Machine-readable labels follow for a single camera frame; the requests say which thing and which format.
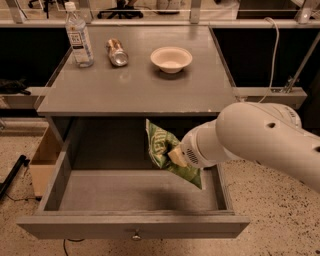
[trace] drawer front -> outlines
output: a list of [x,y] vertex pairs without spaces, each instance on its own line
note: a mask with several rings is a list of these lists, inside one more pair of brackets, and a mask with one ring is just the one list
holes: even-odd
[[18,225],[39,239],[235,238],[243,216],[29,216]]

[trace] plastic bottle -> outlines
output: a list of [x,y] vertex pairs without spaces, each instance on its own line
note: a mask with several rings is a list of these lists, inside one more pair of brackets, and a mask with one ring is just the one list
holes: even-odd
[[65,7],[66,30],[76,63],[79,67],[89,67],[93,64],[93,52],[86,22],[76,13],[74,2],[66,2]]

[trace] chair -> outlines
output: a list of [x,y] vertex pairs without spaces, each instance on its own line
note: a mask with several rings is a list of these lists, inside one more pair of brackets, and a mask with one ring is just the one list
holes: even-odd
[[112,19],[114,16],[118,15],[119,19],[122,19],[124,16],[126,19],[132,19],[133,17],[143,17],[143,13],[133,6],[126,5],[125,0],[117,0],[117,7],[110,8],[105,11],[100,11],[97,15],[98,19],[102,19],[102,14],[104,13],[111,13],[107,19]]
[[[44,7],[42,6],[41,0],[30,0],[28,3],[29,8],[33,8],[33,3],[39,2],[43,11],[47,14],[47,19],[49,19],[49,4],[53,4],[55,0],[44,0]],[[69,2],[69,0],[57,0],[57,3],[61,3],[64,7],[64,3]]]

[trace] cabinet top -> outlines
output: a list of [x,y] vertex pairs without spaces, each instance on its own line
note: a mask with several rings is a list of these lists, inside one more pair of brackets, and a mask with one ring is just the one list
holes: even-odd
[[[207,26],[92,26],[94,64],[78,68],[72,54],[38,113],[51,116],[215,115],[235,102],[227,74]],[[105,48],[121,41],[127,66],[112,66]],[[166,74],[150,60],[160,47],[187,49],[192,63]]]

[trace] cardboard box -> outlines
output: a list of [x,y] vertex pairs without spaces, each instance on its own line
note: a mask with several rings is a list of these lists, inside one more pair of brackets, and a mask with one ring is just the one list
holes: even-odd
[[46,191],[60,151],[61,146],[50,127],[48,127],[29,164],[34,195],[36,197],[42,197]]

